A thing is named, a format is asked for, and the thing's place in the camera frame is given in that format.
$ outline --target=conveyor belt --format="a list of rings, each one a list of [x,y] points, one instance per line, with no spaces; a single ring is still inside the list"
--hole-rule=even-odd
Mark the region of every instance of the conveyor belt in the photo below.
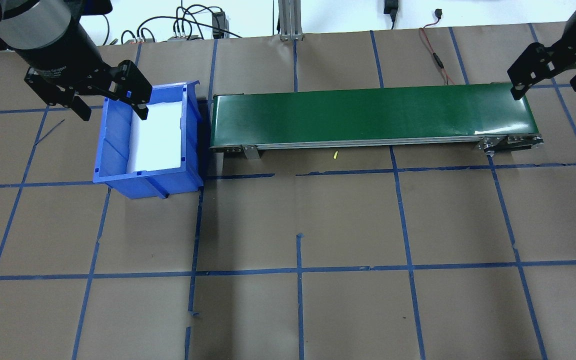
[[[539,130],[528,101],[514,100],[509,86],[220,95],[210,147],[228,153],[447,142],[481,142],[491,151],[530,148],[542,142]]]

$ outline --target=blue plastic bin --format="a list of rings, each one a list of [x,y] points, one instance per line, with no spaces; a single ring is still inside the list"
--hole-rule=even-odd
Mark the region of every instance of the blue plastic bin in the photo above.
[[[195,85],[199,81],[178,82],[152,87],[149,105],[182,101],[181,166],[165,170],[127,173],[133,109],[121,101],[103,103],[101,130],[94,161],[94,183],[105,183],[130,199],[194,192],[204,182],[199,176],[197,123],[202,119],[197,107]]]

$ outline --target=connector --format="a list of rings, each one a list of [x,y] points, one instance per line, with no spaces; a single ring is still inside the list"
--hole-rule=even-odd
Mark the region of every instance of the connector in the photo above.
[[[397,18],[397,11],[400,9],[400,0],[384,0],[383,2],[383,13],[390,14],[390,20],[395,22]]]

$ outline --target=cable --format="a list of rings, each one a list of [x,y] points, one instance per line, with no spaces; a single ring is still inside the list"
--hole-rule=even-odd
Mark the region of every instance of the cable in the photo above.
[[[426,34],[426,28],[432,27],[433,25],[437,25],[439,23],[439,20],[442,19],[442,15],[443,14],[442,14],[441,9],[435,9],[434,10],[434,16],[437,17],[437,21],[435,21],[433,23],[428,23],[428,24],[424,25],[423,27],[419,27],[419,31],[421,32],[421,34],[423,34],[423,37],[425,38],[425,42],[428,43],[428,48],[430,49],[430,53],[432,54],[432,58],[434,59],[435,64],[437,64],[437,66],[439,67],[439,71],[441,71],[441,73],[442,73],[441,79],[444,79],[444,75],[445,75],[444,84],[448,85],[448,80],[450,80],[450,82],[453,85],[455,85],[455,82],[448,75],[448,72],[446,71],[446,68],[444,67],[444,63],[442,63],[442,60],[439,59],[439,55],[437,55],[437,53],[435,52],[432,44],[430,43],[430,39],[428,38],[428,35]]]
[[[201,10],[195,11],[194,13],[191,13],[190,9],[192,9],[194,7],[200,7]],[[188,14],[190,14],[190,16],[192,16],[192,20],[197,21],[194,14],[199,14],[199,13],[207,10],[208,12],[210,12],[210,14],[212,15],[212,18],[215,20],[215,22],[217,22],[217,27],[221,29],[222,25],[219,21],[219,18],[217,17],[217,14],[215,14],[215,12],[213,10],[211,10],[211,8],[215,8],[215,7],[217,7],[217,6],[206,7],[206,6],[201,5],[201,4],[193,4],[193,5],[190,5],[187,7],[187,9],[183,12],[183,16],[186,16],[186,14],[188,13]],[[201,27],[198,27],[198,28],[199,28],[199,34],[201,34],[202,33]]]
[[[121,33],[121,45],[124,44],[124,35],[128,33],[130,35],[132,35],[132,38],[137,41],[137,36],[135,36],[135,33],[130,31],[130,30],[123,30],[123,32]]]
[[[157,43],[157,41],[155,40],[155,34],[153,34],[153,32],[148,27],[142,27],[141,28],[141,38],[143,39],[144,43],[146,42],[146,36],[144,36],[144,30],[147,30],[150,33],[150,36],[152,38],[152,42]]]
[[[151,18],[147,18],[146,20],[144,20],[142,23],[140,23],[140,25],[137,27],[137,30],[141,30],[142,27],[148,23],[149,21],[153,21],[156,19],[179,19],[178,17],[175,16],[166,16],[166,15],[160,15],[160,16],[153,16]],[[187,18],[185,19],[185,21],[187,21],[188,23],[192,23],[192,24],[196,24],[196,25],[201,25],[202,27],[206,27],[206,28],[210,28],[210,29],[215,29],[215,30],[219,30],[220,32],[224,32],[226,34],[231,34],[234,37],[238,37],[241,38],[240,35],[235,34],[234,32],[230,32],[226,29],[220,29],[219,27],[215,27],[215,26],[211,26],[211,25],[206,25],[205,23],[201,23],[201,22],[197,22],[197,21],[192,21],[192,20],[188,20]]]
[[[186,29],[184,27],[184,21],[186,21],[186,14],[190,15],[192,17],[192,20],[194,20],[195,22],[197,22],[197,18],[195,18],[195,14],[199,13],[199,11],[196,11],[195,13],[190,13],[188,12],[188,10],[190,9],[190,7],[186,8],[183,6],[178,6],[174,12],[175,16],[177,18],[179,18],[179,9],[183,10],[183,15],[181,16],[182,22],[181,22],[181,31],[179,31],[179,20],[175,20],[174,23],[176,24],[176,30],[179,32],[180,36],[181,36],[181,32],[186,32]],[[197,29],[199,30],[199,37],[204,39],[204,33],[202,32],[202,28],[197,26]],[[190,33],[188,34],[188,39],[190,39],[190,36],[192,36],[193,34],[193,25],[192,23],[190,23]]]
[[[184,22],[188,23],[188,25],[190,26],[190,32],[188,32],[188,38],[193,36],[193,25],[190,22],[190,20],[188,20],[185,17],[176,18],[176,20],[172,24],[172,31],[174,32],[174,36],[181,37],[182,33],[183,34],[186,33],[186,30],[184,28]]]
[[[106,43],[108,43],[108,37],[110,36],[110,21],[108,21],[108,18],[105,16],[105,14],[101,14],[101,16],[103,16],[103,18],[105,19],[105,24],[107,25],[107,30],[105,31],[105,39],[101,44],[101,46],[104,46],[106,45]]]

